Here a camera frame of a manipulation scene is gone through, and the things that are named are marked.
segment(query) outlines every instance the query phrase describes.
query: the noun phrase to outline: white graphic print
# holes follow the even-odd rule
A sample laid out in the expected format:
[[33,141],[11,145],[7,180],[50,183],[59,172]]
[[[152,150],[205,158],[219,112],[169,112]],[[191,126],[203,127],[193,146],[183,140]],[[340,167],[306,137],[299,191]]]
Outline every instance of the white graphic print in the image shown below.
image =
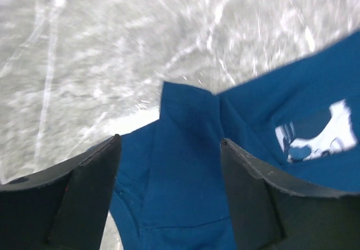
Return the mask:
[[[351,110],[345,100],[332,104],[328,117],[324,113],[315,121],[309,120],[307,127],[304,123],[279,126],[275,129],[281,149],[287,154],[289,162],[324,157],[333,153],[349,150],[357,145],[357,138],[352,130]],[[323,123],[325,127],[311,139],[304,139],[297,132],[304,132],[304,128],[311,131],[314,123]]]

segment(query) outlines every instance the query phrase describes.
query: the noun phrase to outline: printed logo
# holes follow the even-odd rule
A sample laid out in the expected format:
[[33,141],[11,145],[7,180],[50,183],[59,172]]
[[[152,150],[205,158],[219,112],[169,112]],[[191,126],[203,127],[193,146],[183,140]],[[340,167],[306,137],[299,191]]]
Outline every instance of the printed logo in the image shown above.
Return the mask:
[[305,120],[279,126],[275,133],[289,162],[316,159],[357,145],[351,110],[345,100]]

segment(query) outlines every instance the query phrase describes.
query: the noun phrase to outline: seam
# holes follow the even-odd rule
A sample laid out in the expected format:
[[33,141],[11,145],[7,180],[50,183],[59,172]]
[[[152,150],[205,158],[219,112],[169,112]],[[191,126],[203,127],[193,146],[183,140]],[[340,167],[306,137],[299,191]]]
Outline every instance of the seam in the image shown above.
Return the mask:
[[[262,149],[264,149],[270,156],[271,156],[271,158],[272,158],[272,160],[275,162],[275,163],[278,163],[280,166],[282,166],[283,165],[283,163],[280,163],[277,159],[276,159],[276,157],[274,157],[273,155],[272,155],[272,153],[266,148],[266,146],[265,146],[265,143],[263,142],[263,140],[262,139],[260,139],[259,138],[259,136],[258,136],[258,134],[257,134],[257,131],[255,131],[254,129],[253,129],[253,126],[252,125],[250,125],[250,124],[248,124],[248,122],[247,121],[245,121],[244,119],[243,119],[243,117],[237,112],[237,110],[233,107],[233,109],[234,109],[234,111],[236,112],[236,114],[241,118],[241,120],[243,120],[244,121],[244,123],[245,123],[245,129],[240,129],[239,131],[250,131],[255,137],[256,137],[256,140],[258,140],[259,141],[259,143],[262,145]],[[258,127],[258,129],[259,130],[268,130],[268,128],[267,127]]]
[[147,233],[147,239],[146,239],[145,250],[150,249],[150,240],[151,240],[151,236],[152,236],[152,230],[150,230],[150,231]]
[[156,229],[191,229],[191,228],[197,228],[197,227],[201,227],[201,226],[207,226],[207,225],[211,225],[211,224],[215,224],[217,222],[221,222],[221,221],[225,221],[227,219],[230,219],[230,216],[222,218],[222,219],[218,219],[212,222],[208,222],[208,223],[204,223],[204,224],[199,224],[196,226],[159,226],[159,227],[143,227],[140,226],[140,228],[145,229],[145,230],[156,230]]
[[134,224],[134,226],[135,226],[136,234],[137,234],[138,236],[140,236],[139,224],[138,224],[138,222],[136,221],[135,215],[134,215],[134,213],[132,212],[132,210],[131,210],[131,208],[130,208],[130,206],[129,206],[129,203],[128,203],[128,202],[126,201],[126,199],[123,197],[122,191],[119,191],[119,190],[117,190],[117,189],[114,189],[114,191],[117,193],[117,195],[118,195],[118,197],[121,199],[121,201],[125,204],[128,212],[129,212],[129,214],[130,214],[130,217],[131,217],[131,219],[132,219],[132,221],[133,221],[133,224]]
[[[180,101],[174,101],[174,100],[170,100],[170,99],[165,99],[166,102],[168,102],[169,106],[172,107],[174,104],[181,104],[182,106],[185,106],[186,108],[189,108],[195,112],[197,112],[200,116],[200,121],[203,121],[202,117],[205,117],[212,125],[217,125],[218,123],[220,124],[220,134],[222,135],[222,137],[224,136],[224,129],[223,129],[223,126],[222,126],[222,122],[221,122],[221,100],[220,98],[217,99],[217,104],[218,104],[218,113],[217,113],[217,116],[216,118],[214,118],[214,116],[212,116],[212,113],[208,112],[208,111],[203,111],[201,109],[198,109],[197,107],[195,106],[192,106],[192,105],[189,105],[185,102],[180,102]],[[178,122],[176,120],[173,119],[172,116],[169,115],[169,118],[174,121],[177,125],[178,125]],[[192,132],[192,129],[191,128],[188,128],[187,126],[183,126],[184,129],[188,130],[188,131],[191,131]],[[198,133],[195,133],[195,136],[197,137],[201,137],[201,139],[203,139],[203,136],[202,135],[199,135]]]

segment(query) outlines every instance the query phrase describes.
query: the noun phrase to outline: blue fabric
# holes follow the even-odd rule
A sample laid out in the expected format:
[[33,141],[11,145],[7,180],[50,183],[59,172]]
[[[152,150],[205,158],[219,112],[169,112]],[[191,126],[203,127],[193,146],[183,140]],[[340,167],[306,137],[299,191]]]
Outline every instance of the blue fabric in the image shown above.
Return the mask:
[[294,176],[359,191],[360,146],[289,163],[275,134],[346,99],[359,138],[359,58],[355,33],[219,95],[165,82],[159,120],[122,138],[110,211],[124,249],[236,249],[220,166],[224,137]]

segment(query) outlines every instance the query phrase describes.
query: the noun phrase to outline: blue hoodie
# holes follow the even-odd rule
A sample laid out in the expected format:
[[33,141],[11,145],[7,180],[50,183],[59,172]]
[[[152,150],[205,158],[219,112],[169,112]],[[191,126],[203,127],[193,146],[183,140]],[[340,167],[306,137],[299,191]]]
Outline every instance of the blue hoodie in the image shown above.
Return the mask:
[[110,211],[125,250],[236,249],[226,137],[286,172],[360,191],[360,32],[218,95],[164,83],[160,118],[123,136]]

